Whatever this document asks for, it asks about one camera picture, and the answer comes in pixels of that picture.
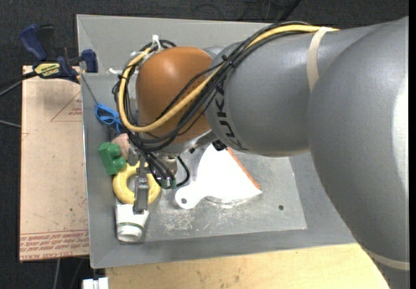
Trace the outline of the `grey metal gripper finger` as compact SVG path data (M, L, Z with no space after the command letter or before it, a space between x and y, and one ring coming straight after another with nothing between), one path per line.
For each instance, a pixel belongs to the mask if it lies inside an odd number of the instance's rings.
M149 185L147 183L135 183L135 200L133 203L133 212L143 214L148 209Z

